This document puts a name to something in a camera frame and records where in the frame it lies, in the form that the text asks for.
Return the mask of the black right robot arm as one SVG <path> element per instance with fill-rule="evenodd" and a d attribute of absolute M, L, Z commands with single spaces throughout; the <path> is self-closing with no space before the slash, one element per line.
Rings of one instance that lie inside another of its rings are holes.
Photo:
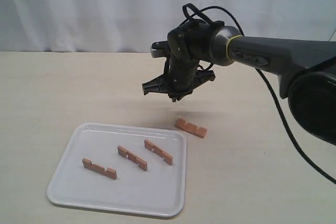
<path fill-rule="evenodd" d="M 153 58 L 166 58 L 164 72 L 142 85 L 144 94 L 164 93 L 173 101 L 213 81 L 200 61 L 218 66 L 235 62 L 278 77 L 279 95 L 308 133 L 335 143 L 335 43 L 246 37 L 223 22 L 188 21 L 153 43 Z"/>

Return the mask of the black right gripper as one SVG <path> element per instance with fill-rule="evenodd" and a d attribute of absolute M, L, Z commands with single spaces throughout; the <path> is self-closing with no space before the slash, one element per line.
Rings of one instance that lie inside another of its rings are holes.
<path fill-rule="evenodd" d="M 143 94 L 167 94 L 173 102 L 180 101 L 192 94 L 194 89 L 215 80 L 213 70 L 198 70 L 198 66 L 198 59 L 185 63 L 176 58 L 167 58 L 163 74 L 142 84 Z"/>

